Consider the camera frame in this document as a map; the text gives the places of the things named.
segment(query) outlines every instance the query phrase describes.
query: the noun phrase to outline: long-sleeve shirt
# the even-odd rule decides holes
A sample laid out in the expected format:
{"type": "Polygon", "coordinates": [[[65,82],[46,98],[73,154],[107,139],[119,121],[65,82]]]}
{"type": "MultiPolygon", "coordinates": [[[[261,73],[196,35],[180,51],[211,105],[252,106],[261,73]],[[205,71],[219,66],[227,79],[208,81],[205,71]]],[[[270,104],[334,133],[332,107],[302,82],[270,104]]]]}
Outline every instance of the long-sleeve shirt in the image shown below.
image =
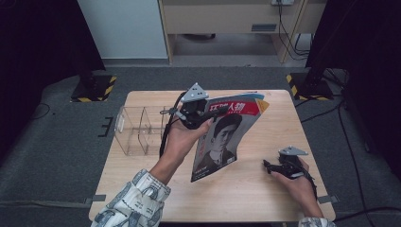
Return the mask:
{"type": "MultiPolygon", "coordinates": [[[[156,227],[171,189],[147,170],[139,171],[95,217],[91,227],[156,227]]],[[[303,218],[300,227],[335,227],[326,218],[303,218]]]]}

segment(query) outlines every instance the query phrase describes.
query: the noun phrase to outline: black tape mark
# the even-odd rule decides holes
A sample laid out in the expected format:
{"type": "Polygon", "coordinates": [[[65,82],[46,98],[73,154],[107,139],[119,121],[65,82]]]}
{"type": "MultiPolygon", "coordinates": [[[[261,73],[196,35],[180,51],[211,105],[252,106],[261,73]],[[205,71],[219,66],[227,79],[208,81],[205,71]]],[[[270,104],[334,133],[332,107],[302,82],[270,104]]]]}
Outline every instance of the black tape mark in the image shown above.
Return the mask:
{"type": "Polygon", "coordinates": [[[112,122],[113,122],[114,117],[112,117],[112,116],[106,116],[106,117],[104,117],[104,118],[109,120],[109,124],[108,124],[108,125],[102,125],[102,126],[101,126],[101,128],[106,128],[106,131],[104,132],[104,134],[98,135],[97,137],[107,137],[107,135],[109,134],[109,129],[110,129],[110,127],[112,126],[112,122]]]}

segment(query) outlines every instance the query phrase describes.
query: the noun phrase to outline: magazine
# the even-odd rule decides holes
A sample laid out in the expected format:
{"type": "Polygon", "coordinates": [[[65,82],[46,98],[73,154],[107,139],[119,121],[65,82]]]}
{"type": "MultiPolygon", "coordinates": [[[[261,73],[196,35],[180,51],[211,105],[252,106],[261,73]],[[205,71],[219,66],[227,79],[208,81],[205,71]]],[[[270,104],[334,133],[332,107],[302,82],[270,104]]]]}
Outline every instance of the magazine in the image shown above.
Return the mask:
{"type": "Polygon", "coordinates": [[[269,103],[257,92],[207,99],[205,112],[228,106],[198,141],[191,182],[204,178],[236,161],[236,150],[244,134],[266,111],[269,103]]]}

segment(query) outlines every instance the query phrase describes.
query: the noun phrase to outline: clear acrylic box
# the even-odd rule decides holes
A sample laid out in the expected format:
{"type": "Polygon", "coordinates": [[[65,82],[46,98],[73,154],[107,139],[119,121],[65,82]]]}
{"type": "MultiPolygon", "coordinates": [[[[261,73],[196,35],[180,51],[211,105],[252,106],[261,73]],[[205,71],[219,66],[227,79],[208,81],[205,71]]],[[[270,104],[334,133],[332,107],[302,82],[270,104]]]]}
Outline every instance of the clear acrylic box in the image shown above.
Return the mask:
{"type": "Polygon", "coordinates": [[[168,113],[166,107],[121,107],[114,136],[126,155],[159,155],[168,113]]]}

